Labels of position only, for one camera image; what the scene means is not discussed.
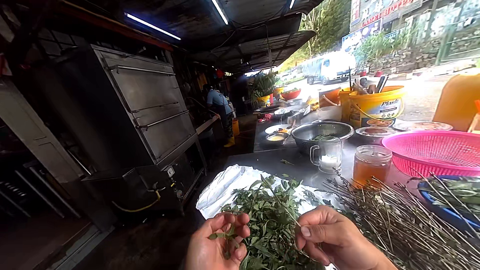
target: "white truck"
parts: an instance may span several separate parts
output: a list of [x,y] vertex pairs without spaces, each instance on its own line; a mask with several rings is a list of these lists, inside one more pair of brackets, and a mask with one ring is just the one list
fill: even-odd
[[312,85],[315,81],[320,81],[323,85],[334,80],[342,82],[348,80],[348,72],[355,73],[355,57],[343,51],[334,51],[312,59],[308,59],[300,64],[303,77],[307,78],[307,83]]

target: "hand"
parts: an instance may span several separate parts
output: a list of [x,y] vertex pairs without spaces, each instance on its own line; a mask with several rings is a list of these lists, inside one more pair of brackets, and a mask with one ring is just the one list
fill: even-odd
[[318,206],[301,215],[295,238],[298,249],[340,270],[396,270],[393,263],[333,208]]
[[[220,213],[207,219],[190,239],[185,270],[238,270],[247,255],[247,247],[240,242],[250,235],[250,229],[246,225],[248,221],[250,218],[245,213]],[[212,233],[227,232],[232,225],[238,235],[234,241],[227,243],[223,237],[208,239]],[[235,243],[240,244],[238,248],[235,248]],[[225,259],[226,250],[230,251],[230,259]]]

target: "metal roof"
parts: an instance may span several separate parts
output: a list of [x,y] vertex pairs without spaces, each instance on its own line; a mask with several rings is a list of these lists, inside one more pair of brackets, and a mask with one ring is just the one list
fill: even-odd
[[[98,0],[96,4],[118,14],[119,21],[187,50],[199,62],[244,72],[268,67],[269,48],[273,65],[281,64],[315,35],[313,31],[298,32],[298,28],[301,14],[309,13],[321,1],[295,0],[289,9],[291,0],[218,0],[228,25],[211,0]],[[125,18],[124,12],[181,40]]]
[[298,31],[240,43],[234,48],[221,47],[212,52],[204,51],[193,54],[192,57],[230,72],[258,70],[270,66],[268,48],[272,54],[272,65],[279,65],[315,34],[314,31]]

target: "road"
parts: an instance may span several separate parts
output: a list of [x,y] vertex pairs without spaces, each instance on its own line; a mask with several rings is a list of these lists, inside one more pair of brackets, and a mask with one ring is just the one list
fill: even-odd
[[[388,80],[386,84],[387,86],[404,86],[406,92],[403,97],[405,109],[399,118],[409,121],[431,121],[435,114],[438,100],[442,93],[442,88],[452,76],[453,74],[436,77],[414,76],[414,78],[410,80]],[[320,92],[332,90],[337,87],[344,88],[348,87],[348,85],[348,81],[343,83],[339,80],[328,85],[322,85],[320,82],[309,85],[307,80],[304,79],[287,85],[285,90],[290,90],[295,87],[301,89],[302,91],[298,98],[303,99],[305,102],[309,96],[316,97]]]

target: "glass mug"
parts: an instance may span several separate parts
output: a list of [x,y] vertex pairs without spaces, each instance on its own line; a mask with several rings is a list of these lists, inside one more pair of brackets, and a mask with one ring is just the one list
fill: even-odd
[[[320,154],[315,157],[315,151],[319,149]],[[342,164],[342,140],[337,137],[323,137],[318,140],[318,145],[310,148],[310,162],[318,166],[322,172],[335,174],[340,171]]]

